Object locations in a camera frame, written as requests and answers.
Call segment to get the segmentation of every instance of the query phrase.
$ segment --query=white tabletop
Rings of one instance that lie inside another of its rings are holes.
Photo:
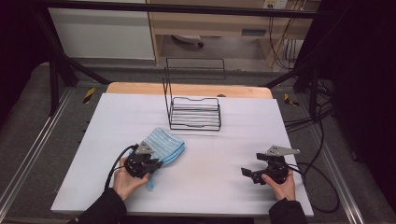
[[[256,153],[264,153],[272,145],[290,147],[276,100],[219,98],[219,104],[219,132],[174,131],[169,130],[163,95],[103,94],[51,210],[85,211],[102,193],[120,153],[161,127],[184,140],[186,149],[173,163],[156,172],[154,190],[140,188],[125,202],[128,214],[268,214],[276,202],[273,191],[242,176],[241,167],[264,169],[266,163],[258,161]],[[292,155],[286,161],[295,164]],[[313,216],[302,179],[297,174],[294,179],[297,200],[305,214]]]

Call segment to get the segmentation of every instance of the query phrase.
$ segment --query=aluminum rail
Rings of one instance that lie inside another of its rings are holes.
[[[66,88],[64,94],[60,101],[60,106],[55,114],[47,119],[46,124],[44,125],[43,129],[41,130],[40,134],[36,138],[35,142],[32,144],[29,152],[27,153],[26,157],[24,158],[23,162],[21,163],[18,171],[12,177],[11,181],[9,182],[6,190],[0,197],[0,223],[2,223],[3,219],[5,218],[8,209],[11,207],[12,203],[14,202],[15,198],[17,197],[18,192],[20,191],[24,181],[26,180],[27,176],[29,175],[30,171],[32,170],[33,166],[35,165],[35,161],[37,160],[38,156],[40,155],[41,150],[43,149],[44,145],[46,144],[48,138],[52,130],[54,129],[56,123],[58,122],[59,117],[64,112],[64,109],[67,105],[70,95],[73,92],[73,88],[69,87]]]
[[[305,112],[305,114],[309,117],[310,114],[308,112],[308,102],[305,97],[303,96],[298,96],[299,101],[302,105],[302,108]],[[319,125],[317,123],[312,124],[311,128],[313,130],[313,133],[315,137],[317,138],[317,142],[320,142],[320,137],[321,137],[321,132]],[[338,194],[340,196],[340,201],[341,204],[344,206],[344,210],[346,212],[346,216],[349,219],[349,222],[351,224],[364,224],[364,219],[363,216],[361,215],[361,210],[357,206],[355,199],[353,198],[353,195],[347,185],[347,182],[345,181],[342,172],[340,171],[340,168],[338,168],[338,165],[335,161],[335,159],[332,156],[332,153],[326,144],[326,141],[323,143],[323,149],[321,151],[320,155],[329,171],[330,178],[332,179],[332,182],[334,183],[334,186],[336,190],[338,191]]]

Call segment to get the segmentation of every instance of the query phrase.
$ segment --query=hand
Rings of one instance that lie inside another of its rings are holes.
[[[134,178],[125,169],[124,163],[127,158],[120,159],[120,169],[114,173],[113,189],[125,201],[140,186],[149,182],[149,174],[145,174],[141,179]]]
[[[278,201],[286,198],[288,201],[296,200],[295,184],[293,179],[293,171],[289,169],[286,181],[283,184],[277,184],[270,176],[262,175],[262,179],[267,183],[275,193]]]

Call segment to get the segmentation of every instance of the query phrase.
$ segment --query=wire rack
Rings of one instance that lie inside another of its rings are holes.
[[[219,131],[221,111],[215,97],[174,97],[172,81],[224,80],[223,59],[167,58],[163,92],[172,130]]]

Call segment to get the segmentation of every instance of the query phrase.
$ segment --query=black pole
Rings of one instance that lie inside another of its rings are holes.
[[[87,2],[68,0],[35,0],[34,4],[42,7],[114,10],[114,11],[144,11],[144,12],[174,12],[189,14],[213,14],[274,18],[316,19],[335,15],[332,12],[301,11],[247,7],[207,7],[184,6],[167,4],[139,4],[139,3],[114,3],[114,2]]]
[[[59,106],[58,67],[55,59],[49,61],[49,82],[51,86],[49,115],[52,116]]]
[[[299,76],[306,69],[307,69],[307,67],[305,67],[305,66],[298,66],[298,67],[294,68],[293,70],[289,71],[287,74],[285,74],[281,77],[278,77],[266,84],[260,85],[259,87],[265,87],[265,88],[271,89],[271,88],[275,87],[276,85],[278,85],[279,83],[282,83],[291,77]]]
[[[41,13],[42,11],[40,10],[40,8],[31,6],[28,6],[28,9],[29,13],[31,13],[32,17],[36,21],[36,24],[43,32],[49,43],[49,47],[51,48],[51,55],[57,63],[57,71],[59,71],[59,74],[63,78],[64,84],[66,86],[76,86],[78,83],[78,79],[76,78],[74,72],[70,69],[70,67],[65,63],[63,57],[64,50],[60,46],[58,40],[55,38],[46,20],[43,18],[43,15]]]
[[[73,67],[77,68],[77,70],[79,70],[80,72],[84,73],[85,75],[87,75],[88,77],[91,77],[93,79],[95,79],[96,81],[100,82],[101,84],[105,84],[108,85],[110,83],[112,83],[112,81],[101,77],[99,75],[97,75],[96,73],[94,73],[93,71],[91,71],[90,69],[86,68],[85,66],[83,66],[82,64],[76,62],[75,60],[71,59],[70,57],[68,57],[67,55],[64,55],[64,59]]]
[[[309,114],[314,122],[317,122],[318,77],[318,69],[314,68],[311,78],[311,92],[309,96]]]

